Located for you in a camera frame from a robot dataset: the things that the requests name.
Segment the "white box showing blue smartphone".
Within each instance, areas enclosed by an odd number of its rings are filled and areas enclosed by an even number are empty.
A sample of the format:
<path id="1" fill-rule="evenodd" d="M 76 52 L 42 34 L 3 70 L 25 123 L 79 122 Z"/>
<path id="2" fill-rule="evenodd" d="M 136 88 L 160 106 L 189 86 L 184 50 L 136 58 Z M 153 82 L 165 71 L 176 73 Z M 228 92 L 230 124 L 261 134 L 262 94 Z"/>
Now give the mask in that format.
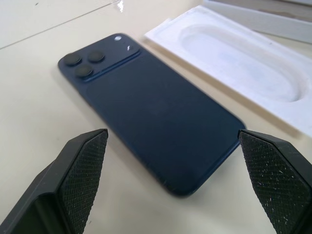
<path id="1" fill-rule="evenodd" d="M 146 38 L 312 137 L 312 59 L 204 6 Z"/>

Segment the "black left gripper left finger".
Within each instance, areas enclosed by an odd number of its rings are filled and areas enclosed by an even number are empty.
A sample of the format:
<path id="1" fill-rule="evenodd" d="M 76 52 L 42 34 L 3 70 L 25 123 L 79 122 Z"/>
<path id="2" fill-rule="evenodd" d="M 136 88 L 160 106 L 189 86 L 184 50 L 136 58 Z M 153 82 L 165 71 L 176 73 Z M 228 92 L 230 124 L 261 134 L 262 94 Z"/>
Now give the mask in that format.
<path id="1" fill-rule="evenodd" d="M 0 224 L 0 234 L 83 234 L 108 140 L 98 129 L 69 140 Z"/>

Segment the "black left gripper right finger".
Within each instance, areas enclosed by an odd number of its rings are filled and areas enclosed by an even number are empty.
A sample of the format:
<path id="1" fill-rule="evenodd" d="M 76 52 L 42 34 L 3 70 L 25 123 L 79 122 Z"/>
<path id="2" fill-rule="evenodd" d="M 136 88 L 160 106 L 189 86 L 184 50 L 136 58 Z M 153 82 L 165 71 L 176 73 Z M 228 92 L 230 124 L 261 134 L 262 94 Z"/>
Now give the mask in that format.
<path id="1" fill-rule="evenodd" d="M 253 190 L 277 234 L 312 234 L 312 164 L 288 141 L 250 130 L 238 139 Z"/>

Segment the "dark blue smartphone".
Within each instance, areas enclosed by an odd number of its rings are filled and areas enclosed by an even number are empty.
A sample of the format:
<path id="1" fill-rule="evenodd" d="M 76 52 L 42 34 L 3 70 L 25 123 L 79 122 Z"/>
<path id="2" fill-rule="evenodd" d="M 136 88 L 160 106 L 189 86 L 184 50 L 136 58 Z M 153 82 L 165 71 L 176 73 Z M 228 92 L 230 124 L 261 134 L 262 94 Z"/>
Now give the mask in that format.
<path id="1" fill-rule="evenodd" d="M 58 68 L 173 195 L 192 195 L 239 146 L 239 118 L 126 34 L 68 53 Z"/>

